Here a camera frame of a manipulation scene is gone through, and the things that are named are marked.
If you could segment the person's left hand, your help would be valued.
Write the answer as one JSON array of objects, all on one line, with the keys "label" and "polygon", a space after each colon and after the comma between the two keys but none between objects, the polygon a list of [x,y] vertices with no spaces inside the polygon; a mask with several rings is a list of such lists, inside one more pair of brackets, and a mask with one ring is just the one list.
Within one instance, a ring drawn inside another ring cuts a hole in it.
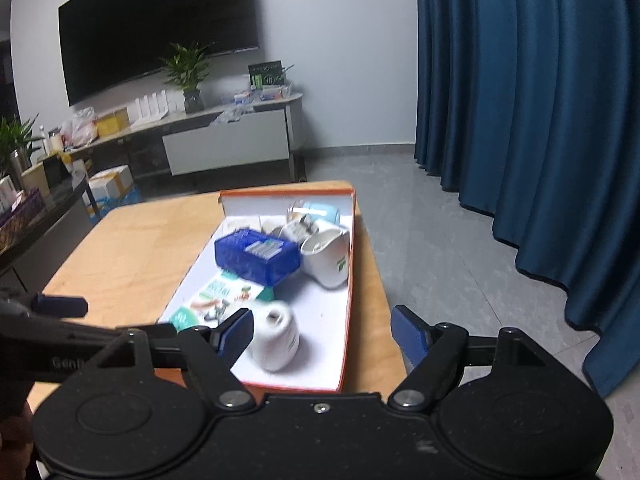
[{"label": "person's left hand", "polygon": [[21,414],[3,419],[1,430],[0,478],[23,480],[32,458],[32,409],[25,403]]}]

